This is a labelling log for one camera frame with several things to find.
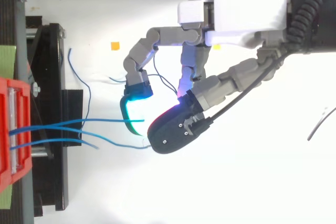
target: black metal bracket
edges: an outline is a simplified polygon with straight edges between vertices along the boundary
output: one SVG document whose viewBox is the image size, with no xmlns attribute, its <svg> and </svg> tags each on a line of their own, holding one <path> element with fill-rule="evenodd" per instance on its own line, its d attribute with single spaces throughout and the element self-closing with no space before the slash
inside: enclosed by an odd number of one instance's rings
<svg viewBox="0 0 336 224">
<path fill-rule="evenodd" d="M 35 38 L 27 39 L 31 80 L 41 92 L 32 98 L 32 125 L 53 124 L 82 118 L 83 91 L 65 89 L 64 45 L 59 24 L 41 25 L 41 17 L 27 17 L 27 28 L 37 28 Z M 75 129 L 81 123 L 73 124 Z M 46 138 L 78 138 L 77 133 L 43 130 L 32 132 L 32 141 Z M 72 143 L 44 145 L 48 157 L 33 158 L 33 189 L 35 217 L 43 215 L 42 206 L 55 205 L 56 211 L 65 210 L 68 199 L 67 147 Z"/>
</svg>

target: black coiled cable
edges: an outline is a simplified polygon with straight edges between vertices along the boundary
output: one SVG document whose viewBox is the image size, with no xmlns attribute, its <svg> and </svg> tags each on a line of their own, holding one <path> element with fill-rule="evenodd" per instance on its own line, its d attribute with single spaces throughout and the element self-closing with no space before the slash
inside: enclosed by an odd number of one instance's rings
<svg viewBox="0 0 336 224">
<path fill-rule="evenodd" d="M 239 96 L 237 96 L 232 102 L 226 105 L 223 109 L 218 111 L 211 119 L 214 121 L 223 115 L 226 111 L 232 108 L 237 102 L 239 102 L 244 96 L 246 96 L 253 88 L 255 88 L 262 80 L 269 74 L 275 67 L 283 62 L 289 55 L 294 54 L 300 50 L 305 40 L 306 33 L 313 24 L 314 19 L 323 3 L 326 0 L 305 0 L 304 4 L 300 7 L 298 12 L 294 15 L 292 22 L 287 32 L 287 43 L 285 43 L 281 50 L 282 56 L 269 66 L 264 73 L 262 73 L 249 87 L 247 87 Z"/>
<path fill-rule="evenodd" d="M 300 49 L 308 29 L 310 29 L 325 1 L 326 0 L 305 0 L 304 4 L 294 15 L 287 32 L 287 41 L 290 51 L 297 52 Z"/>
</svg>

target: robotic arm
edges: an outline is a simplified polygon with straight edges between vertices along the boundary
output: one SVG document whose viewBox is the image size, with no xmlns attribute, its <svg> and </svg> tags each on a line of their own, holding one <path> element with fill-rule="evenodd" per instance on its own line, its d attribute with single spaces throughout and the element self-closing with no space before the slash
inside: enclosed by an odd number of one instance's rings
<svg viewBox="0 0 336 224">
<path fill-rule="evenodd" d="M 158 46 L 182 46 L 179 105 L 159 116 L 148 130 L 153 149 L 177 151 L 206 131 L 219 116 L 262 81 L 273 78 L 284 59 L 294 53 L 336 51 L 336 0 L 189 0 L 178 7 L 181 27 L 151 28 L 124 61 L 127 71 L 123 117 L 127 101 L 153 92 L 145 65 Z M 212 45 L 233 44 L 258 49 L 228 71 L 206 78 L 204 66 Z M 227 95 L 241 94 L 212 118 L 203 112 Z"/>
</svg>

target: green paper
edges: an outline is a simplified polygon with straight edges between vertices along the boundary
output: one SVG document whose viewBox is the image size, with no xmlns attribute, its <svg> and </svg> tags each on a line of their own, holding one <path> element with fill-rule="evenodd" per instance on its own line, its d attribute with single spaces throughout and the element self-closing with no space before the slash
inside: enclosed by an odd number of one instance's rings
<svg viewBox="0 0 336 224">
<path fill-rule="evenodd" d="M 16 46 L 0 45 L 0 77 L 12 79 L 14 77 Z M 12 204 L 13 186 L 8 186 L 0 193 L 0 209 L 10 209 Z"/>
<path fill-rule="evenodd" d="M 0 77 L 12 79 L 14 77 L 16 46 L 0 45 Z"/>
<path fill-rule="evenodd" d="M 12 189 L 13 186 L 10 185 L 0 193 L 0 209 L 10 209 L 12 204 Z"/>
</svg>

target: white background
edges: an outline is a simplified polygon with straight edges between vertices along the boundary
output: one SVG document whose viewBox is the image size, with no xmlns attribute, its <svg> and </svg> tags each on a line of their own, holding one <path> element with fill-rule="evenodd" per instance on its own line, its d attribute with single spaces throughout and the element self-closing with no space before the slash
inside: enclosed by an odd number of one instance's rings
<svg viewBox="0 0 336 224">
<path fill-rule="evenodd" d="M 108 76 L 123 79 L 123 58 L 149 28 L 177 25 L 180 1 L 28 0 L 26 12 L 66 29 L 65 50 L 73 48 L 74 68 L 92 89 L 89 117 L 120 119 L 123 85 Z M 120 51 L 111 51 L 112 41 L 120 41 Z M 224 72 L 255 53 L 222 46 L 211 52 L 207 74 Z M 180 54 L 180 48 L 161 48 L 157 54 L 158 69 L 176 86 Z M 335 56 L 289 57 L 273 80 L 170 155 L 86 136 L 101 149 L 68 149 L 70 205 L 63 212 L 45 207 L 36 223 L 336 223 L 334 116 L 311 142 L 306 140 L 324 107 L 336 106 Z M 147 70 L 153 73 L 152 63 Z M 85 115 L 88 91 L 68 65 L 66 81 L 68 89 L 84 89 Z M 174 99 L 157 78 L 151 83 L 161 104 Z M 164 110 L 155 106 L 148 112 Z M 87 123 L 84 130 L 118 143 L 146 142 L 123 124 Z"/>
</svg>

